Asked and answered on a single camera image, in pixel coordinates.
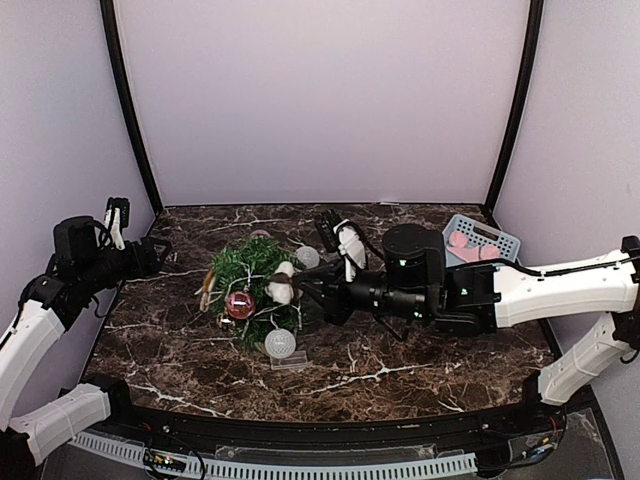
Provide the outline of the white cotton boll ornament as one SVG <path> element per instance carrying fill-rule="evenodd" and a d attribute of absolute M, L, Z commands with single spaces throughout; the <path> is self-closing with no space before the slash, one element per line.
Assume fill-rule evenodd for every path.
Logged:
<path fill-rule="evenodd" d="M 266 292 L 274 302 L 280 305 L 289 305 L 297 297 L 297 291 L 293 284 L 294 274 L 293 264 L 290 261 L 283 261 L 269 277 Z"/>

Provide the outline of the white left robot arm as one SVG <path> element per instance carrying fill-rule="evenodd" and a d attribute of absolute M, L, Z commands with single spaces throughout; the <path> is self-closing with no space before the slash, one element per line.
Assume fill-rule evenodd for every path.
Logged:
<path fill-rule="evenodd" d="M 58 447 L 104 421 L 120 436 L 141 427 L 125 381 L 96 374 L 38 409 L 17 416 L 20 394 L 49 350 L 99 292 L 157 274 L 168 241 L 122 237 L 120 211 L 101 223 L 66 219 L 53 230 L 54 253 L 44 274 L 23 289 L 18 311 L 1 337 L 1 467 L 37 467 Z"/>

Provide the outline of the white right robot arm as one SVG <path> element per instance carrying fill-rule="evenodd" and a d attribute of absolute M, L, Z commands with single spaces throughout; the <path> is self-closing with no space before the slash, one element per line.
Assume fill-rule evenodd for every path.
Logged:
<path fill-rule="evenodd" d="M 529 269 L 506 259 L 449 267 L 439 231 L 401 224 L 374 250 L 350 221 L 317 224 L 338 259 L 292 277 L 334 325 L 356 311 L 383 324 L 388 317 L 423 321 L 455 336 L 473 337 L 542 318 L 599 313 L 591 330 L 554 363 L 531 374 L 524 401 L 510 413 L 521 434 L 534 432 L 549 406 L 574 393 L 625 354 L 639 349 L 639 239 L 601 257 Z"/>

